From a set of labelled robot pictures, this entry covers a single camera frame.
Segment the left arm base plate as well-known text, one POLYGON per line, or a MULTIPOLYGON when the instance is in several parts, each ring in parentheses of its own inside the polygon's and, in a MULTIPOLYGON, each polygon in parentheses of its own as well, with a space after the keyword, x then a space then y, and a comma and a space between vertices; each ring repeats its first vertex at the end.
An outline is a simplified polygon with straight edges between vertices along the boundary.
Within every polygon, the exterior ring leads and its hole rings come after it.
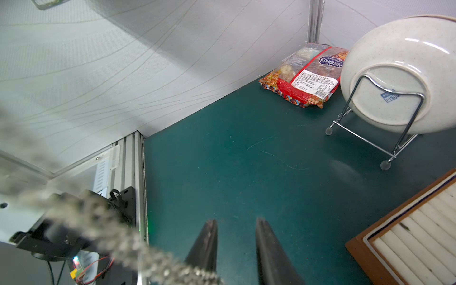
POLYGON ((133 228, 135 189, 112 189, 109 197, 88 192, 81 198, 71 194, 53 194, 38 206, 48 206, 23 230, 13 230, 7 241, 35 258, 51 263, 64 262, 76 285, 135 285, 137 270, 116 260, 113 240, 118 229, 133 228))

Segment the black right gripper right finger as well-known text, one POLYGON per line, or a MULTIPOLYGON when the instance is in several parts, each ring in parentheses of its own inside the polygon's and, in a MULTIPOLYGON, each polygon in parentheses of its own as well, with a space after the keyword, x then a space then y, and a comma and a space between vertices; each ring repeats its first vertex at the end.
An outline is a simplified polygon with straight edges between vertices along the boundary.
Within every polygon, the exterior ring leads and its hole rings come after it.
POLYGON ((270 224, 258 218, 255 228, 258 279, 260 285, 304 285, 270 224))

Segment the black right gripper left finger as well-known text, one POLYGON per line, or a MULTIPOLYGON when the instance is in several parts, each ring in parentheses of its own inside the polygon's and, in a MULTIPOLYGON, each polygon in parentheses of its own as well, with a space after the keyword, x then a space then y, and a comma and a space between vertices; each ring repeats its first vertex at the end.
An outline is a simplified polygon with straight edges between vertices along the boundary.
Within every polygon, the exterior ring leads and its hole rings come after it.
POLYGON ((216 272, 218 224, 208 220, 199 232, 184 262, 190 266, 216 272))

